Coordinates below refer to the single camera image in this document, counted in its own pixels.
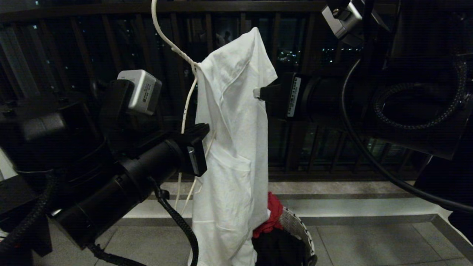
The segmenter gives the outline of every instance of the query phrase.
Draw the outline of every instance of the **white t-shirt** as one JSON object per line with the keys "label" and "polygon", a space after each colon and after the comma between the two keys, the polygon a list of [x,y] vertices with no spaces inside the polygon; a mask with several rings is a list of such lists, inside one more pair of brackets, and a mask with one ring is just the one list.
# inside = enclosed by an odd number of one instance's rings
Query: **white t-shirt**
{"label": "white t-shirt", "polygon": [[208,123],[207,172],[193,198],[199,265],[254,265],[251,233],[268,220],[268,120],[253,89],[276,78],[257,28],[199,63],[196,123]]}

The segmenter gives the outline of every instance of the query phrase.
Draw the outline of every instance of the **red cloth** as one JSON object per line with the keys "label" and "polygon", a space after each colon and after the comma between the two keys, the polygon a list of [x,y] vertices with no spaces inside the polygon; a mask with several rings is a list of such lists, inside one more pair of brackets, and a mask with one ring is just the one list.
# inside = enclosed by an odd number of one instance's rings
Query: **red cloth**
{"label": "red cloth", "polygon": [[283,206],[279,199],[268,192],[268,209],[271,211],[269,219],[253,231],[253,238],[258,238],[261,233],[269,233],[274,228],[283,230],[279,217],[282,215]]}

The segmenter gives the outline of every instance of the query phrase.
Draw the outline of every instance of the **label sticker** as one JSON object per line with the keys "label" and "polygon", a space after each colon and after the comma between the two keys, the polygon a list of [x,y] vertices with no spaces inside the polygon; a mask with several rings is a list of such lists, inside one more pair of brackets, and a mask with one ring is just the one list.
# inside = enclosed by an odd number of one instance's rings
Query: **label sticker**
{"label": "label sticker", "polygon": [[299,96],[300,82],[302,78],[295,77],[292,83],[291,99],[289,101],[288,117],[293,117],[296,111],[297,97]]}
{"label": "label sticker", "polygon": [[151,90],[151,84],[149,83],[146,83],[146,86],[145,86],[145,89],[144,89],[144,96],[143,96],[143,103],[146,103],[146,101],[148,100],[148,96],[149,94],[152,92]]}

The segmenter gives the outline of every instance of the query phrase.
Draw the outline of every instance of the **laundry basket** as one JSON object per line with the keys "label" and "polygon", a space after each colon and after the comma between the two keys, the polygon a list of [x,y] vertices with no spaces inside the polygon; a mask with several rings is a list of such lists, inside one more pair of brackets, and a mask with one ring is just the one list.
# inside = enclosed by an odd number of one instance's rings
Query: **laundry basket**
{"label": "laundry basket", "polygon": [[315,255],[314,243],[310,232],[307,230],[304,223],[295,213],[286,207],[284,207],[282,215],[279,217],[279,222],[284,227],[284,230],[299,237],[305,243],[308,266],[314,266],[317,263],[317,255]]}

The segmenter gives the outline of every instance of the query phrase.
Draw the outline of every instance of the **floor tile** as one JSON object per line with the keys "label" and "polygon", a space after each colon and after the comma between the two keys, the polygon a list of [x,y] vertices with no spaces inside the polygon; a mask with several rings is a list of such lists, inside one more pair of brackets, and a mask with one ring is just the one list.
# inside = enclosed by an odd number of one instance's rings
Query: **floor tile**
{"label": "floor tile", "polygon": [[320,226],[334,266],[403,265],[441,258],[410,224]]}
{"label": "floor tile", "polygon": [[[35,266],[93,266],[97,259],[88,249],[80,250],[67,238],[55,224],[49,224],[53,251],[44,257],[33,252]],[[116,227],[111,227],[96,241],[101,247],[106,247]]]}
{"label": "floor tile", "polygon": [[328,256],[327,250],[325,250],[324,244],[320,239],[319,232],[317,232],[316,226],[307,226],[307,230],[310,232],[312,241],[314,242],[315,254],[317,255],[317,266],[333,266]]}
{"label": "floor tile", "polygon": [[[186,266],[191,247],[179,227],[119,227],[105,251],[145,265]],[[111,266],[99,261],[97,266]]]}
{"label": "floor tile", "polygon": [[473,263],[471,263],[469,260],[466,258],[460,258],[460,259],[450,259],[445,261],[448,266],[473,266]]}
{"label": "floor tile", "polygon": [[416,264],[404,264],[399,266],[448,266],[445,261],[433,261],[433,262],[424,262]]}
{"label": "floor tile", "polygon": [[414,228],[442,259],[462,258],[463,254],[430,222],[414,223]]}

